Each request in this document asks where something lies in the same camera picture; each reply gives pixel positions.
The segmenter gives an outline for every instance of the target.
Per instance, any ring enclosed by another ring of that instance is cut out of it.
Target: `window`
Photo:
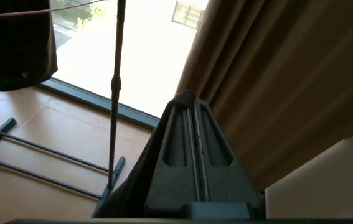
[[[201,22],[203,12],[204,10],[201,10],[198,7],[176,1],[172,21],[197,29]]]

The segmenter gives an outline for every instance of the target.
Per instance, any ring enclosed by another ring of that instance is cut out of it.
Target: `clothesline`
[[[104,0],[96,0],[88,3],[78,4],[76,6],[61,7],[58,9],[43,9],[43,10],[36,10],[36,11],[0,13],[0,17],[25,16],[25,15],[31,15],[31,14],[41,14],[41,13],[48,13],[48,12],[54,12],[54,11],[61,11],[66,9],[72,9],[75,7],[86,6],[100,1],[104,1]]]

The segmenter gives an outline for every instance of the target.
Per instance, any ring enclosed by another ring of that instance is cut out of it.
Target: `bright outdoor ground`
[[[175,0],[126,2],[120,103],[161,117],[175,94],[196,30],[171,22]],[[105,15],[79,30],[68,29],[69,21],[53,15],[59,65],[54,77],[111,98],[116,1],[100,7]]]

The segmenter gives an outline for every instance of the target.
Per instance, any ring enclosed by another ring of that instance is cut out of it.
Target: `curtain fold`
[[[182,90],[268,187],[353,135],[353,1],[210,0]]]

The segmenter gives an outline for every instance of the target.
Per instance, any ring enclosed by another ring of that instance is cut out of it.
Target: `black cloth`
[[[49,0],[0,0],[0,13],[50,9]],[[0,17],[0,91],[48,80],[57,71],[50,13]]]
[[[171,100],[128,178],[111,194],[104,195],[92,218],[144,218],[144,203],[173,106],[193,108],[195,94],[185,91]]]

